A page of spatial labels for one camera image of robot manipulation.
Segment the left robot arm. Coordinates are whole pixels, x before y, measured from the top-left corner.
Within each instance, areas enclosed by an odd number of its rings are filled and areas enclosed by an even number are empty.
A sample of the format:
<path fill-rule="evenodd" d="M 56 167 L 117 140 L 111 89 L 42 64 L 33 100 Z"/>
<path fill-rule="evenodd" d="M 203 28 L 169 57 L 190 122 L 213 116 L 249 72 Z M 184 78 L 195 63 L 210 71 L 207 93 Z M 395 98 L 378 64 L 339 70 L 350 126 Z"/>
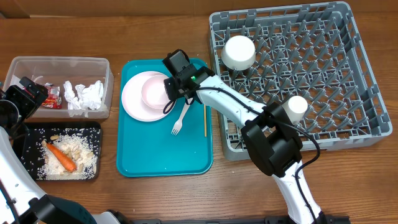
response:
<path fill-rule="evenodd" d="M 48 90 L 27 77 L 19 83 L 1 91 L 1 223 L 122 223 L 113 210 L 92 215 L 77 202 L 45 193 L 29 175 L 11 140 L 47 99 Z"/>

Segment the white plastic fork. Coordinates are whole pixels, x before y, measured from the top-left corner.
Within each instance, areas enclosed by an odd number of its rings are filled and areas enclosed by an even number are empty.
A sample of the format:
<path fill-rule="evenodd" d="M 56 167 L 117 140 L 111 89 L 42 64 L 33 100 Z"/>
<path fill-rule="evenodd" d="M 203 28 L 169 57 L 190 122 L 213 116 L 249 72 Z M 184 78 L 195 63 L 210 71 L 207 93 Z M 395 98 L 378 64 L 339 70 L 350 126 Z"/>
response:
<path fill-rule="evenodd" d="M 176 136 L 180 132 L 180 130 L 181 130 L 182 126 L 183 126 L 183 119 L 184 119 L 189 107 L 190 107 L 189 104 L 186 104 L 186 103 L 184 104 L 182 112 L 180 113 L 180 116 L 179 116 L 178 120 L 175 122 L 175 124 L 174 124 L 174 126 L 172 128 L 171 134 Z"/>

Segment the white bowl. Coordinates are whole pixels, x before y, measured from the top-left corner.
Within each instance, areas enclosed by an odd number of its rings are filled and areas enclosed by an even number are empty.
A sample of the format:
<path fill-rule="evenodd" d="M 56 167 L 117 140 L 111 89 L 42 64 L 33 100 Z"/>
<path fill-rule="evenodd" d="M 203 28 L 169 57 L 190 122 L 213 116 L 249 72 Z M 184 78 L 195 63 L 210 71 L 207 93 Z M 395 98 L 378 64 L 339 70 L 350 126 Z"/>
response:
<path fill-rule="evenodd" d="M 229 69 L 243 71 L 254 64 L 256 48 L 246 36 L 236 35 L 228 39 L 221 51 L 221 60 Z"/>

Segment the white paper cup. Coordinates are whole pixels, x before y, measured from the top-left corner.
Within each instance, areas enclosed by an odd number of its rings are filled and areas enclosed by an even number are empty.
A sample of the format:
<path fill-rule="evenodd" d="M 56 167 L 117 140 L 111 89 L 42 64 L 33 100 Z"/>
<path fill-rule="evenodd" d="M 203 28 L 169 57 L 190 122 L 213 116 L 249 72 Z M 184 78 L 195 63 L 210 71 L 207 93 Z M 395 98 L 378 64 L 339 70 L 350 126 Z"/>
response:
<path fill-rule="evenodd" d="M 308 103 L 302 96 L 292 96 L 282 104 L 292 124 L 298 124 L 308 109 Z"/>

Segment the white tissue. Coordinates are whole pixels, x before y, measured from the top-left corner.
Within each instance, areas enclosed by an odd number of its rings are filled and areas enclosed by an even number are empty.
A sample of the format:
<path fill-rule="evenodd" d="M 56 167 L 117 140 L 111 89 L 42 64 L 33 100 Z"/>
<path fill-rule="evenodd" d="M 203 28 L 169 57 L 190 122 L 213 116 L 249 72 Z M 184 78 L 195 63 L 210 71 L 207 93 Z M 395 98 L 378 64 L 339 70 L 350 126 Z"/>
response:
<path fill-rule="evenodd" d="M 70 81 L 66 81 L 63 84 L 64 87 L 64 97 L 68 103 L 68 109 L 69 110 L 79 110 L 80 109 L 80 105 L 78 102 L 78 97 L 75 96 L 75 93 L 73 91 L 73 87 L 72 84 L 70 83 Z"/>
<path fill-rule="evenodd" d="M 102 105 L 104 85 L 100 80 L 86 87 L 82 84 L 76 85 L 75 90 L 78 97 L 80 109 L 98 110 Z"/>

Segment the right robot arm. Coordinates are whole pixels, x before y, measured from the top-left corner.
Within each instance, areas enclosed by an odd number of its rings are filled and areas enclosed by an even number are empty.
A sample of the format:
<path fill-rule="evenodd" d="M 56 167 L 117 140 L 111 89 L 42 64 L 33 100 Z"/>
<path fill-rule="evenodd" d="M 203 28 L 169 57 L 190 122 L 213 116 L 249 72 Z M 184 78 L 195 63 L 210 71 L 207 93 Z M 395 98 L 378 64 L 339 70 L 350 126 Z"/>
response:
<path fill-rule="evenodd" d="M 210 106 L 231 120 L 241 132 L 250 159 L 265 175 L 271 176 L 284 197 L 289 220 L 294 223 L 325 223 L 325 215 L 312 197 L 303 174 L 311 162 L 303 162 L 302 137 L 314 138 L 297 127 L 308 109 L 301 96 L 269 105 L 246 98 L 229 87 L 213 70 L 196 68 L 181 50 L 168 54 L 163 64 L 171 73 L 164 82 L 170 111 L 179 98 L 193 99 Z"/>

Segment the orange carrot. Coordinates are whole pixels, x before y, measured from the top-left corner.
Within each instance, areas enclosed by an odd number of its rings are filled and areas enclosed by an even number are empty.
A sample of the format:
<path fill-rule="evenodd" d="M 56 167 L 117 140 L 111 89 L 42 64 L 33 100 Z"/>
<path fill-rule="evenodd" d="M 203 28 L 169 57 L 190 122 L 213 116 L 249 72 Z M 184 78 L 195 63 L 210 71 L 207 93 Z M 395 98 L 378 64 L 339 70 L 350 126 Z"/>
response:
<path fill-rule="evenodd" d="M 46 144 L 46 148 L 57 158 L 59 163 L 61 163 L 67 172 L 74 172 L 77 170 L 77 166 L 73 160 L 64 154 L 59 148 L 55 147 L 53 144 Z"/>

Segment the pink bowl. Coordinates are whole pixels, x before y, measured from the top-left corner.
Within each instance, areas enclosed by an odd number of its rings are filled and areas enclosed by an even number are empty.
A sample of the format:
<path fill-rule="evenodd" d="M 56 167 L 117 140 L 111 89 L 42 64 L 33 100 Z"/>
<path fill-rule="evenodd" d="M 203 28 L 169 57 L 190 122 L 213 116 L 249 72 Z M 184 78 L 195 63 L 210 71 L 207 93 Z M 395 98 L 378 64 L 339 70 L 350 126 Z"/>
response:
<path fill-rule="evenodd" d="M 165 75 L 155 75 L 144 82 L 141 90 L 143 102 L 153 109 L 164 109 L 169 102 L 167 92 L 165 90 Z"/>

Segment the food scraps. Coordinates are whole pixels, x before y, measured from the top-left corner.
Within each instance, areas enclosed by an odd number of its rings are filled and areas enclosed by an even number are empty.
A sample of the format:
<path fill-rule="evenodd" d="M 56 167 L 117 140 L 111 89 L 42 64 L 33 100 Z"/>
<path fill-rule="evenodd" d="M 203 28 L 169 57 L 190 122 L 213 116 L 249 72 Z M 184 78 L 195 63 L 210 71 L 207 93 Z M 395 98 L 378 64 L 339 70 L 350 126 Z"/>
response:
<path fill-rule="evenodd" d="M 34 180 L 95 179 L 101 138 L 101 128 L 34 128 L 26 136 L 21 162 Z M 77 170 L 67 172 L 46 144 L 53 144 L 71 158 Z"/>

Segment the red snack wrapper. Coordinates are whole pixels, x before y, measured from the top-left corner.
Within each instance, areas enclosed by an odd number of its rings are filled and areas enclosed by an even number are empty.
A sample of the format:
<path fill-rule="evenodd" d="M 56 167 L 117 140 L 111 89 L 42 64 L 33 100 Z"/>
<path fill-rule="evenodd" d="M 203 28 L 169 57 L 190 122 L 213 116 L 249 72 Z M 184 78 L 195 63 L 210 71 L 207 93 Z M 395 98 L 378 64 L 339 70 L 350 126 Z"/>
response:
<path fill-rule="evenodd" d="M 60 87 L 55 86 L 52 83 L 46 83 L 44 85 L 48 90 L 48 97 L 42 103 L 42 106 L 51 109 L 61 109 L 62 108 L 62 98 L 60 96 Z"/>

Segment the wooden chopstick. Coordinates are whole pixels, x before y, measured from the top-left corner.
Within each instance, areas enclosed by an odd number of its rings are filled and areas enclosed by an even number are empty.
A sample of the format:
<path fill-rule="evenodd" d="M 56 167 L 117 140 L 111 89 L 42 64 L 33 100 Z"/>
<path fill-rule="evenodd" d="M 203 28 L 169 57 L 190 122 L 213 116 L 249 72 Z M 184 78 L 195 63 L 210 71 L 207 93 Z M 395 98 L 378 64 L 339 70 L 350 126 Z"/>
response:
<path fill-rule="evenodd" d="M 204 136 L 207 137 L 207 114 L 206 105 L 203 105 L 203 115 L 204 115 Z"/>

